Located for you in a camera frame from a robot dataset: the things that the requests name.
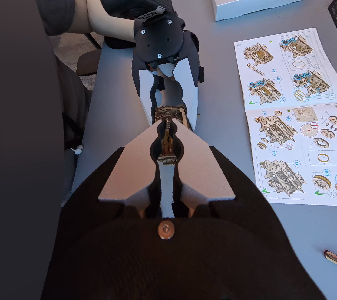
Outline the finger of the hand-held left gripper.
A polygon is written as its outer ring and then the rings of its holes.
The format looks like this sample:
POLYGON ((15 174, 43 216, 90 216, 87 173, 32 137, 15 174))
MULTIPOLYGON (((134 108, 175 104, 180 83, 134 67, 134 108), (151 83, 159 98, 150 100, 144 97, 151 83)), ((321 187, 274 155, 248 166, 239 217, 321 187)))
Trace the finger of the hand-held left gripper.
POLYGON ((163 77, 158 76, 157 71, 149 70, 140 70, 140 100, 142 107, 144 109, 146 118, 149 122, 149 125, 152 125, 154 122, 154 112, 152 108, 155 102, 157 107, 160 107, 162 104, 162 94, 158 89, 159 80, 163 80, 163 77))
POLYGON ((186 115, 194 131, 197 122, 199 88, 194 84, 188 58, 177 62, 173 70, 173 76, 182 88, 182 100, 187 108, 186 115))

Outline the dark chair base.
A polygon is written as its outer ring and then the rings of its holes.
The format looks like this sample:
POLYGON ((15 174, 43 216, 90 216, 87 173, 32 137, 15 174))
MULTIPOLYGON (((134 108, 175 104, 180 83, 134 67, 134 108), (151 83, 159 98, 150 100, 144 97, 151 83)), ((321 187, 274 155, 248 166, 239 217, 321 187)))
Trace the dark chair base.
POLYGON ((95 50, 87 52, 79 57, 76 74, 81 77, 97 74, 102 50, 102 47, 90 33, 85 34, 85 36, 95 47, 95 50))

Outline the person's left forearm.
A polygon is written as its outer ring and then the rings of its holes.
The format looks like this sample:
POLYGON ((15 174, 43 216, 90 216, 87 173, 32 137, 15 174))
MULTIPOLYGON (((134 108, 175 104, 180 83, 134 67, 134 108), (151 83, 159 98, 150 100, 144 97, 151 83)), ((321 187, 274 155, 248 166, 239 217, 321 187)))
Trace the person's left forearm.
POLYGON ((109 16, 100 0, 75 0, 73 22, 66 32, 95 32, 102 36, 135 42, 133 28, 133 20, 109 16))

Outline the black model packaging box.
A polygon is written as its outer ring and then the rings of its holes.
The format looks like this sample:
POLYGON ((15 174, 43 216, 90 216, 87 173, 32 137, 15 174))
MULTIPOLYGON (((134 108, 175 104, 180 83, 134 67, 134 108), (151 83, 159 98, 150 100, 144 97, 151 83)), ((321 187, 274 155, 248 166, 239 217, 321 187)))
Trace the black model packaging box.
POLYGON ((337 28, 337 0, 333 0, 331 4, 328 6, 328 11, 331 15, 331 18, 337 28))

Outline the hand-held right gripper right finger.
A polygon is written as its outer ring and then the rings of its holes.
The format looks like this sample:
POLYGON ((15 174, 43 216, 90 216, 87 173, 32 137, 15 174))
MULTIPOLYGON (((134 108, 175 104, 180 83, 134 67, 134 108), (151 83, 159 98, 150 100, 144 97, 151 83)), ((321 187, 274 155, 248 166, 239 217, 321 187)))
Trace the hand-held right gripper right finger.
POLYGON ((210 146, 181 124, 171 120, 172 151, 176 156, 173 180, 174 212, 192 217, 199 205, 235 199, 210 146))

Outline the wooden mechanical model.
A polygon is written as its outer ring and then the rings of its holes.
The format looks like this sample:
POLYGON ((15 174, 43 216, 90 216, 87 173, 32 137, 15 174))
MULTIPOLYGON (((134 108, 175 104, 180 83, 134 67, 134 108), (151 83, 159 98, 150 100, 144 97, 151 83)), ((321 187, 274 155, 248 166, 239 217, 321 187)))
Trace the wooden mechanical model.
MULTIPOLYGON (((179 106, 162 106, 156 107, 154 121, 175 118, 189 130, 192 130, 191 125, 186 116, 185 108, 183 105, 179 106)), ((177 162, 177 157, 173 153, 173 139, 170 136, 169 126, 165 129, 165 135, 161 141, 162 144, 162 153, 158 157, 158 162, 161 162, 163 165, 175 165, 177 162)))

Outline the person's dark grey clothing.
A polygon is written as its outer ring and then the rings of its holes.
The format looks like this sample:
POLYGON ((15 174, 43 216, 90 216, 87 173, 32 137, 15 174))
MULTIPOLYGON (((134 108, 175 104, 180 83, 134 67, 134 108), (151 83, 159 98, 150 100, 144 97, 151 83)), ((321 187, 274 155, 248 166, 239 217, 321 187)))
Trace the person's dark grey clothing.
MULTIPOLYGON (((35 0, 47 36, 58 36, 71 26, 75 0, 35 0)), ((92 92, 80 77, 55 55, 65 150, 82 143, 92 92)))

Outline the illustrated instruction booklet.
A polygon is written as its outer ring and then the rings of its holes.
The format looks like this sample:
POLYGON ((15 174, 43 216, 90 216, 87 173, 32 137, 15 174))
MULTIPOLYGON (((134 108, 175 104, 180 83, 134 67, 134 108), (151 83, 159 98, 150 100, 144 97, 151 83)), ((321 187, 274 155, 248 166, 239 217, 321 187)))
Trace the illustrated instruction booklet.
POLYGON ((270 203, 337 205, 337 78, 317 30, 234 43, 256 186, 270 203))

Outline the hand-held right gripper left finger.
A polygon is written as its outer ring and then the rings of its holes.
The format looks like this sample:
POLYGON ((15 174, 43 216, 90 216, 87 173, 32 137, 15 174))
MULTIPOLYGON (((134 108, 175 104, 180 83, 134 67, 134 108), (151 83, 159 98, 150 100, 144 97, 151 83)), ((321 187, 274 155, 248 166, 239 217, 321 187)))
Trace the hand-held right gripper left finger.
POLYGON ((145 217, 158 215, 161 180, 157 160, 165 130, 166 121, 159 120, 124 147, 98 197, 100 202, 134 206, 145 217))

